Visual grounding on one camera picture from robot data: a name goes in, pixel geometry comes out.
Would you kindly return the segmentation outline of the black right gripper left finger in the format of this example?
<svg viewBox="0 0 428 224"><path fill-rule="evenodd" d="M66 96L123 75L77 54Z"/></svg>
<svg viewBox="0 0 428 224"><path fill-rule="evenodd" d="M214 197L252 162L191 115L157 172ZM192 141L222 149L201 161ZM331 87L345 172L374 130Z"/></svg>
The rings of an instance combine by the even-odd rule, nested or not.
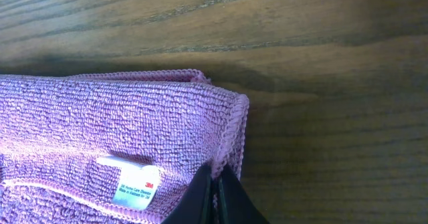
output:
<svg viewBox="0 0 428 224"><path fill-rule="evenodd" d="M162 224L210 224L212 223L211 167L201 166L190 182L179 204Z"/></svg>

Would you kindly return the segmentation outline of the pink purple cloth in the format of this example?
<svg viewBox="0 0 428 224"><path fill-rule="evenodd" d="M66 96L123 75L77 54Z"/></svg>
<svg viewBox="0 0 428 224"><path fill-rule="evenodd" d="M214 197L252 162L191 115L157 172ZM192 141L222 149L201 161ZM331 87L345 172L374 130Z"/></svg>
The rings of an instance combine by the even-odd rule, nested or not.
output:
<svg viewBox="0 0 428 224"><path fill-rule="evenodd" d="M203 164L241 173L247 96L198 70L1 76L2 223L160 223ZM144 210L113 203L117 156L160 169Z"/></svg>

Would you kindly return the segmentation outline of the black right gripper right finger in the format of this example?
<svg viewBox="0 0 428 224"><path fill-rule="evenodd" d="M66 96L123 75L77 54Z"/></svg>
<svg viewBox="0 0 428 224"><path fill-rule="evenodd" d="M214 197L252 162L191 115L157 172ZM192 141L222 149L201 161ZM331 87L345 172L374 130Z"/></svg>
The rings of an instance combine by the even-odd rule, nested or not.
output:
<svg viewBox="0 0 428 224"><path fill-rule="evenodd" d="M221 224L269 224L251 202L232 168L224 166L218 178L218 213Z"/></svg>

